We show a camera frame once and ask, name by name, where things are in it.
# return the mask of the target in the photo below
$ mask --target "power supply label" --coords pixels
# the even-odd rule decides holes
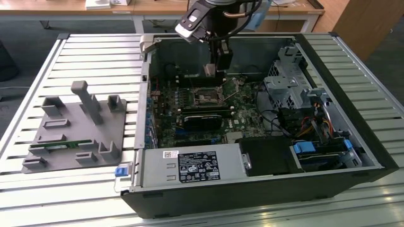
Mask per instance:
[[[190,183],[220,180],[216,151],[178,154],[178,181]]]

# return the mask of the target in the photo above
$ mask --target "motherboard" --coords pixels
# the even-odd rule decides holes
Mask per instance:
[[[158,148],[234,143],[268,134],[254,105],[256,82],[229,76],[216,87],[193,87],[192,77],[182,80],[186,87],[178,79],[152,86]]]

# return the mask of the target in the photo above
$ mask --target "gray 3d-printed holder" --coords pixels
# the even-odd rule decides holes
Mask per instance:
[[[22,173],[120,163],[126,100],[112,95],[98,102],[86,87],[85,81],[74,81],[70,86],[81,103],[64,104],[57,96],[45,98],[45,115],[22,162]]]

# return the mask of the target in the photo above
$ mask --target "white sticker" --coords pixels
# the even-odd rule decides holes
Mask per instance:
[[[130,14],[130,11],[112,11],[116,14]]]
[[[166,150],[162,152],[162,158],[172,158],[172,157],[178,157],[177,150]]]

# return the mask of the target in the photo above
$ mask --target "blue latch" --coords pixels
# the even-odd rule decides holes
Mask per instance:
[[[316,152],[316,148],[312,142],[297,142],[293,145],[294,153],[308,153],[308,152]]]
[[[114,169],[114,177],[128,176],[128,167],[117,167]]]
[[[348,150],[350,150],[353,148],[352,143],[350,143],[349,140],[344,140],[344,144],[345,144]]]

